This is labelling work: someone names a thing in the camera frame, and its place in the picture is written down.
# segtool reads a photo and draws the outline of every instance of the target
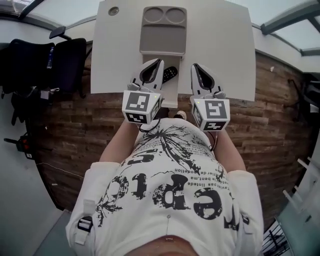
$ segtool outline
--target cable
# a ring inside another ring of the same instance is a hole
[[[139,131],[142,132],[142,133],[151,132],[153,129],[155,129],[155,128],[159,125],[160,120],[161,120],[160,117],[155,117],[153,120],[155,120],[155,119],[158,119],[158,122],[156,123],[156,125],[155,125],[153,128],[151,128],[150,130],[144,130],[144,129],[141,129],[141,126],[142,126],[142,124],[141,124],[141,125],[139,126]]]
[[[65,173],[72,174],[72,175],[75,175],[75,176],[78,176],[78,177],[84,179],[84,177],[82,177],[82,176],[80,176],[80,175],[78,175],[78,174],[75,174],[75,173],[72,173],[72,172],[69,172],[69,171],[66,171],[66,170],[63,170],[63,169],[54,167],[53,165],[51,165],[51,164],[49,164],[49,163],[46,163],[46,162],[36,163],[36,165],[48,165],[48,166],[51,166],[51,167],[53,167],[53,168],[55,168],[55,169],[61,170],[61,171],[65,172]]]
[[[218,142],[218,135],[216,134],[215,135],[215,137],[211,134],[211,132],[208,132],[210,135],[211,135],[211,137],[212,137],[212,139],[213,139],[213,141],[214,141],[214,144],[213,144],[213,146],[211,145],[210,147],[209,147],[209,149],[210,149],[210,151],[212,152],[212,151],[214,151],[215,150],[215,148],[216,148],[216,146],[217,146],[217,142]]]

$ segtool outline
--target black cord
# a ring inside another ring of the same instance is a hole
[[[211,135],[211,137],[212,137],[212,139],[213,139],[213,141],[214,141],[213,146],[211,145],[211,146],[209,147],[210,151],[212,152],[212,151],[214,151],[215,148],[216,148],[216,145],[217,145],[217,142],[218,142],[218,136],[215,136],[215,137],[214,137],[214,136],[211,134],[211,132],[208,132],[208,133]]]
[[[142,133],[151,132],[153,129],[155,129],[155,128],[159,125],[160,120],[161,120],[160,117],[155,117],[153,120],[155,120],[155,119],[158,119],[158,122],[156,123],[156,125],[155,125],[153,128],[151,128],[150,130],[144,130],[144,129],[141,129],[141,126],[142,126],[142,124],[141,124],[141,125],[139,126],[139,131],[142,132]]]

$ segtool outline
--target office chair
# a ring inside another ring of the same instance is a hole
[[[71,39],[64,35],[66,27],[53,30],[50,39],[61,37],[66,41],[37,44],[14,39],[7,48],[0,50],[2,71],[2,95],[13,93],[11,103],[15,109],[12,125],[19,118],[26,120],[44,89],[59,89],[63,93],[82,91],[82,74],[87,41],[84,38]]]
[[[288,83],[293,84],[298,94],[298,101],[292,105],[285,105],[284,108],[297,107],[298,114],[293,120],[298,122],[301,114],[309,124],[313,124],[314,121],[318,121],[318,118],[312,118],[313,116],[319,116],[319,113],[311,113],[311,105],[320,109],[320,81],[306,79],[301,85],[301,90],[297,87],[296,82],[293,79],[288,79]]]
[[[9,43],[8,42],[0,42],[0,50],[8,48]]]

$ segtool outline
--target graphic print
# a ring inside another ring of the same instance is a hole
[[[129,122],[141,123],[141,124],[147,123],[147,117],[144,114],[137,114],[137,113],[125,113],[125,114]]]
[[[196,164],[195,156],[206,157],[214,162],[213,168],[201,168]],[[152,161],[159,163],[158,157],[175,165],[163,169],[152,170]],[[139,139],[134,152],[120,165],[117,176],[109,183],[105,193],[96,205],[98,227],[102,227],[104,219],[119,211],[127,211],[127,199],[139,201],[150,200],[157,208],[175,211],[191,211],[196,218],[214,220],[221,218],[226,229],[237,228],[235,213],[232,206],[232,195],[223,167],[215,160],[208,145],[202,137],[188,127],[171,125],[160,126]],[[185,190],[192,190],[191,197],[186,198]],[[229,211],[224,210],[218,191],[230,200]]]
[[[239,230],[240,223],[238,222],[238,224],[236,224],[234,205],[232,205],[232,219],[230,220],[230,222],[227,221],[226,217],[223,217],[223,221],[224,221],[224,228],[225,229],[232,229],[234,231]]]
[[[205,101],[206,118],[208,119],[226,119],[226,106],[223,100]]]
[[[221,131],[226,122],[206,122],[204,131]]]
[[[155,205],[159,207],[170,208],[174,210],[185,210],[190,209],[186,206],[185,197],[183,194],[184,185],[188,181],[188,178],[180,175],[174,174],[171,176],[173,185],[162,184],[153,193],[152,199]],[[166,202],[166,193],[172,192],[172,202]]]
[[[199,111],[199,109],[197,108],[197,105],[196,105],[196,104],[194,104],[193,113],[192,113],[192,114],[193,114],[193,117],[194,117],[197,125],[198,125],[199,127],[201,127],[201,124],[202,124],[203,119],[202,119],[202,116],[201,116],[200,111]]]
[[[147,111],[150,94],[131,92],[125,110]]]
[[[117,194],[111,195],[109,198],[107,194],[109,191],[110,184],[112,184],[113,182],[119,184],[119,190]],[[116,201],[124,197],[124,195],[128,192],[129,183],[126,177],[116,176],[113,178],[110,184],[108,185],[104,195],[101,197],[95,208],[95,211],[98,213],[99,219],[98,227],[102,226],[104,218],[107,217],[108,213],[113,213],[122,209],[122,207],[116,206]]]
[[[191,144],[183,139],[188,134],[188,129],[184,126],[177,127],[172,125],[167,129],[157,127],[153,131],[143,134],[142,141],[134,151],[138,151],[141,146],[150,143],[152,140],[160,140],[163,151],[173,162],[178,163],[186,170],[191,169],[200,175],[200,166],[197,166],[195,161],[190,159],[193,153],[186,148],[186,146],[190,147]]]

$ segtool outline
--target backpack strap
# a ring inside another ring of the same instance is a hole
[[[83,215],[74,230],[73,248],[78,256],[93,256],[95,254],[95,228],[92,215],[95,213],[96,203],[93,200],[83,200]]]
[[[247,256],[253,254],[255,250],[253,235],[252,227],[249,226],[249,218],[241,214],[234,256]]]

